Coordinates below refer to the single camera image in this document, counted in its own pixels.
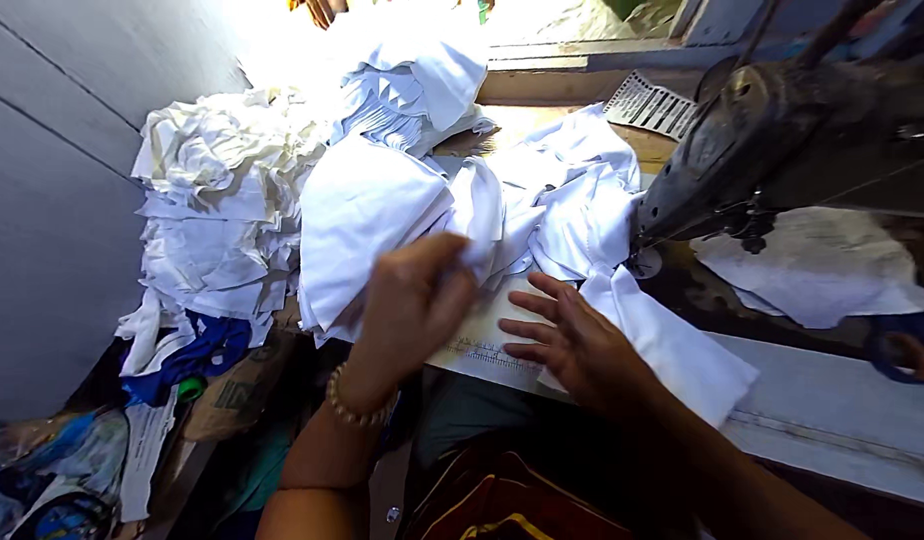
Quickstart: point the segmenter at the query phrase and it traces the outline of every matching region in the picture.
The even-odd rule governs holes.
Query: white wall
[[[212,0],[0,0],[0,419],[57,411],[140,300],[145,114],[247,87]]]

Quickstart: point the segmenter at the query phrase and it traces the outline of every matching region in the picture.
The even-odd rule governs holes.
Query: sewing machine
[[[756,36],[709,69],[695,125],[638,207],[636,248],[726,234],[756,254],[775,215],[807,206],[924,216],[924,55],[820,62],[878,4],[847,3],[791,60],[748,63]]]

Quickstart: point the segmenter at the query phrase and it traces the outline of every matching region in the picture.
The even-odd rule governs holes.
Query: beaded bracelet
[[[389,418],[389,415],[392,414],[392,410],[396,408],[396,403],[399,401],[399,392],[396,391],[392,394],[392,398],[385,403],[385,406],[377,411],[374,411],[369,414],[356,414],[346,408],[342,401],[339,400],[339,377],[342,376],[342,370],[345,368],[347,362],[342,362],[339,364],[335,371],[332,372],[332,375],[328,378],[328,385],[325,387],[325,400],[335,411],[335,414],[344,420],[347,424],[355,424],[360,428],[378,426],[384,424],[385,421]]]

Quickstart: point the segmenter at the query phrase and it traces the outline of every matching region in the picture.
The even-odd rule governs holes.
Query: white cloth
[[[690,245],[700,263],[746,291],[739,295],[746,306],[781,311],[806,328],[831,328],[849,315],[924,312],[912,256],[867,212],[796,208],[776,217],[765,242],[758,254],[727,235]]]
[[[462,132],[484,135],[491,132],[493,129],[496,129],[496,122],[485,114],[482,105],[471,104],[465,115],[445,130],[435,129],[435,127],[432,126],[432,122],[423,119],[421,121],[418,142],[406,149],[405,152],[421,159],[422,156],[432,152],[432,149],[435,148],[437,144],[453,135]]]
[[[609,127],[600,104],[529,134],[511,156],[488,163],[501,163],[494,170],[503,193],[512,192],[513,210],[544,209],[528,235],[534,262],[557,279],[586,280],[582,296],[622,330],[662,384],[706,422],[720,425],[758,372],[642,292],[621,264],[629,257],[641,175],[635,153]],[[518,164],[528,164],[533,175],[526,178]],[[509,210],[507,203],[506,226]],[[534,219],[530,213],[524,221]],[[513,269],[526,260],[518,263]],[[544,384],[552,381],[540,376]]]
[[[448,192],[441,175],[407,153],[361,136],[329,147],[301,190],[299,289],[314,316],[303,322],[327,330],[376,258],[431,227],[439,214],[427,211]]]
[[[503,192],[481,157],[467,157],[449,186],[454,203],[446,212],[444,230],[470,239],[461,263],[478,284],[489,278],[496,248],[503,239]]]
[[[319,107],[295,89],[215,94],[149,113],[132,176],[149,188],[142,306],[123,376],[154,373],[194,332],[184,309],[250,321],[261,346],[297,265],[299,193],[324,146]],[[159,328],[176,328],[155,341]]]
[[[639,163],[600,104],[543,126],[486,162],[503,183],[506,225],[513,218],[506,229],[518,240],[506,244],[509,264],[525,251],[522,237],[529,228],[536,229],[527,240],[535,262],[559,280],[586,279],[596,257],[611,267],[628,258]]]
[[[160,328],[176,330],[158,339]],[[195,330],[174,301],[161,298],[156,289],[146,287],[142,305],[119,318],[115,336],[132,339],[119,376],[134,377],[159,371],[169,355],[195,341]]]
[[[339,13],[326,33],[342,70],[328,143],[361,135],[421,158],[454,134],[492,130],[474,105],[488,73],[485,52],[455,19],[424,6]]]
[[[725,421],[759,371],[639,289],[624,266],[590,276],[582,297],[616,325],[659,381],[713,427]]]
[[[339,13],[326,34],[338,51],[342,87],[406,67],[408,74],[380,77],[390,85],[381,103],[409,117],[426,117],[444,132],[476,101],[488,73],[487,49],[469,33],[474,25],[424,5],[380,5],[371,17]]]

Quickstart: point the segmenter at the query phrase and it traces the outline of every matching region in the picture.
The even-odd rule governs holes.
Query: left hand
[[[469,243],[441,232],[378,258],[368,284],[362,334],[339,381],[339,400],[365,414],[385,405],[403,378],[456,334],[476,296],[457,262]]]

